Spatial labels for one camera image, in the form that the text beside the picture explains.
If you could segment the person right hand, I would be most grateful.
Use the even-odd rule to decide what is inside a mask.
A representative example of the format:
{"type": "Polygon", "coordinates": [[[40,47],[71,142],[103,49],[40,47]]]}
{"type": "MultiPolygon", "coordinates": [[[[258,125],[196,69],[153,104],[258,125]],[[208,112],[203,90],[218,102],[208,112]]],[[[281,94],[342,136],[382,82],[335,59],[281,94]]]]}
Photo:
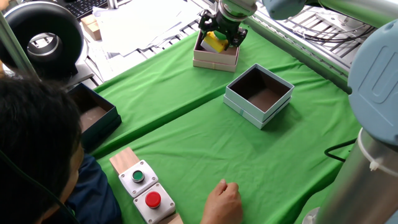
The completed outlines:
{"type": "Polygon", "coordinates": [[[221,179],[209,194],[201,219],[201,224],[240,224],[243,208],[239,185],[221,179]]]}

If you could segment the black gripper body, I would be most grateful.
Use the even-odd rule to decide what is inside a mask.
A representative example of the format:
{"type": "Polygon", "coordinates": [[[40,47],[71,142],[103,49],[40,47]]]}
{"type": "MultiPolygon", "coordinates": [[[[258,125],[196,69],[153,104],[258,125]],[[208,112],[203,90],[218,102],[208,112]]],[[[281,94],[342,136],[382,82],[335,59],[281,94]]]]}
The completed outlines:
{"type": "Polygon", "coordinates": [[[216,31],[224,35],[227,34],[238,35],[239,32],[241,31],[239,28],[241,21],[231,20],[226,16],[224,16],[221,12],[216,13],[215,19],[216,19],[216,31]]]}

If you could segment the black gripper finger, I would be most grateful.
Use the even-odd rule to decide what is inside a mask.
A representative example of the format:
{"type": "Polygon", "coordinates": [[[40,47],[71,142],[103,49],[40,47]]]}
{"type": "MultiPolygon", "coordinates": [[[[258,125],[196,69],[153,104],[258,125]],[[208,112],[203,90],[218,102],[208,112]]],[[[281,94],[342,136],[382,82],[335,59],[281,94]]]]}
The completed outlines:
{"type": "Polygon", "coordinates": [[[246,38],[248,33],[247,29],[238,27],[236,30],[232,30],[229,33],[229,45],[232,47],[239,47],[243,40],[246,38]]]}
{"type": "Polygon", "coordinates": [[[198,25],[200,30],[202,32],[214,31],[216,29],[216,24],[213,22],[215,15],[209,10],[204,10],[200,15],[201,19],[198,25]]]}

